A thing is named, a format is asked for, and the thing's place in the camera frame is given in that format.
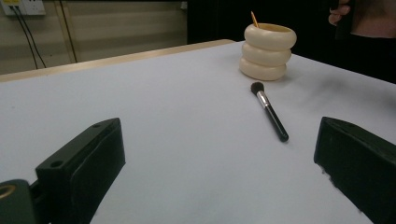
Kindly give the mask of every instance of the electrical socket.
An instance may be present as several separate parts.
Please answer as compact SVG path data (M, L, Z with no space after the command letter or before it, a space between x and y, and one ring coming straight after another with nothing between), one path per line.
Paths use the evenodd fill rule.
M22 15L46 15L42 0L0 0L0 3L8 16L15 16L9 7L19 7Z

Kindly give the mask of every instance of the brush bristles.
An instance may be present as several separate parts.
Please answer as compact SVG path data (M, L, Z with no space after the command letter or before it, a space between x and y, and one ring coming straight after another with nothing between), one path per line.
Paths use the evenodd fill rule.
M257 92L264 91L264 85L262 85L262 83L260 83L260 82L255 82L255 83L251 84L250 90L255 95L257 95Z

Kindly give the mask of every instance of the white table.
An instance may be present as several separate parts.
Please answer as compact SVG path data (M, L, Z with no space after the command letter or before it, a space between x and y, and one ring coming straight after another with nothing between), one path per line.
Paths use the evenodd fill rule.
M0 181L120 118L127 163L92 223L371 223L314 164L322 117L396 144L396 85L292 55L264 82L281 143L238 70L242 43L0 83Z

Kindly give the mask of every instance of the cream ribbed vase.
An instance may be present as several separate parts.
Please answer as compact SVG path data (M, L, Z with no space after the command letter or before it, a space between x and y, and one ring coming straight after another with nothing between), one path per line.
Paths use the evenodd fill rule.
M239 69L248 77L258 80L277 80L286 74L286 62L297 35L288 27L259 23L245 30L245 43Z

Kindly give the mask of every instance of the electrical cord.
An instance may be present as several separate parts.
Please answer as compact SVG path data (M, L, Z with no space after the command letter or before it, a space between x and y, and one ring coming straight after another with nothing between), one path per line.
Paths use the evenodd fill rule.
M17 13L17 11L15 10L14 7L9 7L9 8L11 8L11 10L15 13L15 15L17 15L18 22L20 23L20 25L21 25L21 27L22 27L22 30L23 30L23 32L25 33L25 36L26 36L26 39L27 39L27 43L29 44L30 51L32 52L33 60L35 60L35 53L33 52L32 44L30 43L29 36L27 36L27 33L26 33L26 31L25 31L25 29L24 29L24 27L23 27L23 25L22 25L21 19L20 19L20 17L18 16L18 13ZM35 60L35 69L38 69L38 67L37 67L37 61L36 61L36 60Z
M46 64L44 63L43 58L42 58L41 55L40 55L40 52L39 52L38 49L37 49L37 45L35 44L35 39L33 38L32 32L30 32L29 26L27 25L27 23L26 23L26 21L25 21L23 15L22 15L22 13L21 13L21 11L20 11L20 8L19 8L19 7L15 7L15 8L17 9L18 13L20 14L21 20L23 21L24 25L26 26L26 30L27 30L27 32L29 33L29 36L32 38L33 46L35 47L35 52L37 53L38 58L40 58L41 62L43 63L43 66L44 66L44 67L47 67Z

